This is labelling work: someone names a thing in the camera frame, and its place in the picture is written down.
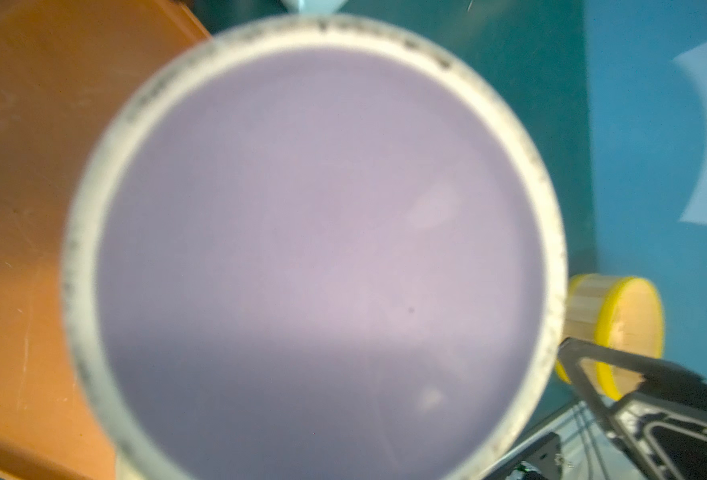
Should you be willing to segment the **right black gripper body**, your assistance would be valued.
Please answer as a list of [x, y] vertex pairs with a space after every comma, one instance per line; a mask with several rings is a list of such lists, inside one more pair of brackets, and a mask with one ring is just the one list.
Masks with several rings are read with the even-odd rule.
[[707, 383], [645, 378], [605, 408], [621, 451], [649, 479], [707, 479]]

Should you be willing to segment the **lavender mug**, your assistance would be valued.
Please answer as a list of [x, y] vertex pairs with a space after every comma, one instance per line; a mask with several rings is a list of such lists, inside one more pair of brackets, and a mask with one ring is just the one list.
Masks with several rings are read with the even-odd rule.
[[479, 479], [553, 372], [567, 241], [533, 140], [463, 61], [284, 15], [128, 101], [62, 285], [85, 394], [147, 479]]

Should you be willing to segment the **orange plastic tray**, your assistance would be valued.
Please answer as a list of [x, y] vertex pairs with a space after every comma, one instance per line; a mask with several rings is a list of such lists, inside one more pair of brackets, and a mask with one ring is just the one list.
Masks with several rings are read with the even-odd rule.
[[111, 479], [66, 348], [60, 255], [89, 152], [129, 96], [207, 37], [185, 1], [0, 1], [0, 476]]

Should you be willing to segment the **light blue mug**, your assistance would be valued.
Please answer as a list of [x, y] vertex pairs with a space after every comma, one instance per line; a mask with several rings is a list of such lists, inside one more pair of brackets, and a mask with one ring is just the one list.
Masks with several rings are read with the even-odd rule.
[[335, 14], [348, 0], [281, 0], [289, 12], [309, 15]]

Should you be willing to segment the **yellow plastic basket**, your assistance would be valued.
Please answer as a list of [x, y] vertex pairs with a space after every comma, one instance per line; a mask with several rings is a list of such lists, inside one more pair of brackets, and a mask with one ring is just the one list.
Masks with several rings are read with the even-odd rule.
[[659, 290], [641, 277], [573, 276], [567, 288], [563, 336], [662, 358], [665, 312]]

